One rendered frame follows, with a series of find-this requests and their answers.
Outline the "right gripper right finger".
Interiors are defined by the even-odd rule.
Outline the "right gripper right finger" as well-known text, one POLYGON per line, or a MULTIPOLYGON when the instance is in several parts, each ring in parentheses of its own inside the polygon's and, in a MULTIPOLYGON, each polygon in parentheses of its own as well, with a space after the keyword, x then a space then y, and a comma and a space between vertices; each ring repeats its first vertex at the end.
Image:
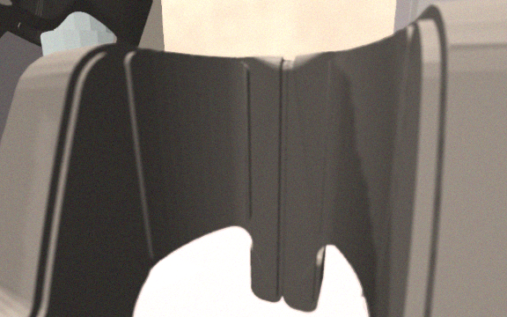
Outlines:
POLYGON ((507 317, 507 0, 289 62, 290 308, 317 309, 327 246, 368 317, 507 317))

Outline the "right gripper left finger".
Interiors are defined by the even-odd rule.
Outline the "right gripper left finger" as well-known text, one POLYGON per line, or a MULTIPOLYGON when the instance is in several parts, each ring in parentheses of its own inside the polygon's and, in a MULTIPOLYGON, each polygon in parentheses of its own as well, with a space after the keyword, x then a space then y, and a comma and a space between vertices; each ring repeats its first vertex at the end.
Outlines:
POLYGON ((0 143, 0 317, 134 317, 160 261, 229 227, 279 302, 290 61, 108 42, 29 65, 0 143))

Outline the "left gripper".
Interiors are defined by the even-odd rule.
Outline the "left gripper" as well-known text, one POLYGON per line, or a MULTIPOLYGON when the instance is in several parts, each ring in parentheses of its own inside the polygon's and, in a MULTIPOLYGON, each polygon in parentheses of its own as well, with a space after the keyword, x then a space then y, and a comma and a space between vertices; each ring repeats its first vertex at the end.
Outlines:
POLYGON ((42 33, 54 31, 71 13, 81 11, 112 31, 113 43, 138 47, 152 3, 153 0, 0 0, 0 38, 10 32, 42 47, 42 33))

